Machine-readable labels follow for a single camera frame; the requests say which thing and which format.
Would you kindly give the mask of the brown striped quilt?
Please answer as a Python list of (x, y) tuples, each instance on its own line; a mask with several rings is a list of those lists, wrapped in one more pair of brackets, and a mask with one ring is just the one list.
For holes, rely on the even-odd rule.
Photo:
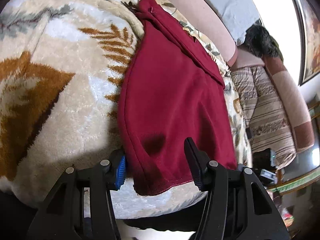
[(275, 165), (282, 169), (296, 157), (291, 126), (275, 86), (262, 66), (245, 67), (231, 72), (253, 154), (270, 148)]

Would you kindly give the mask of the dark red garment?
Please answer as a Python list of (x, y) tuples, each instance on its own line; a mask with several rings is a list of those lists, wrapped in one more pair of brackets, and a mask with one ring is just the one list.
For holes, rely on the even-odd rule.
[(144, 37), (125, 73), (117, 117), (135, 191), (154, 196), (192, 180), (188, 137), (210, 159), (236, 169), (217, 64), (155, 0), (140, 0), (136, 15)]

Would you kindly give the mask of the light grey pillow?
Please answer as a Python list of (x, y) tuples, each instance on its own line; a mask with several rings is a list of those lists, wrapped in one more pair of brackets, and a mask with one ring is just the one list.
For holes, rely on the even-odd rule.
[(260, 16), (252, 0), (204, 0), (223, 22), (237, 45), (245, 41), (246, 31)]

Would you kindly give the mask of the dark furry cushion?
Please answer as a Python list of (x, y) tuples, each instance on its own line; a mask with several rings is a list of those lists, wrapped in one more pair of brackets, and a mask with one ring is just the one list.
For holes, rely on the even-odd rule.
[(283, 55), (279, 49), (279, 44), (270, 35), (267, 29), (260, 24), (254, 24), (247, 29), (243, 45), (256, 57), (279, 57), (281, 61), (284, 61)]

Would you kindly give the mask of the pink brown patch blanket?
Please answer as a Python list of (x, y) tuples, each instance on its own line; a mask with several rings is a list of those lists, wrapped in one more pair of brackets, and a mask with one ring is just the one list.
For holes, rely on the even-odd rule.
[(311, 148), (315, 143), (315, 136), (308, 106), (280, 57), (264, 55), (259, 58), (247, 49), (239, 48), (231, 70), (256, 66), (265, 68), (277, 90), (289, 119), (296, 151), (300, 153)]

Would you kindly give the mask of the beige leaf pattern fleece blanket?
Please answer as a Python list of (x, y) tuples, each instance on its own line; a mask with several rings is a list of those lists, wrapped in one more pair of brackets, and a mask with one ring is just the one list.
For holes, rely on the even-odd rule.
[[(1, 190), (35, 207), (69, 167), (121, 146), (117, 106), (144, 31), (139, 0), (10, 0), (1, 12)], [(197, 38), (225, 82), (236, 161), (252, 165), (239, 94), (216, 45), (169, 0), (156, 2)]]

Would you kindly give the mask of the pink long bolster pillow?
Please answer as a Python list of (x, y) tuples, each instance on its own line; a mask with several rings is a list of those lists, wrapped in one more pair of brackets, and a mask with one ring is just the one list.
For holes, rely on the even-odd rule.
[(198, 31), (217, 47), (228, 66), (238, 56), (238, 49), (229, 31), (204, 0), (169, 0)]

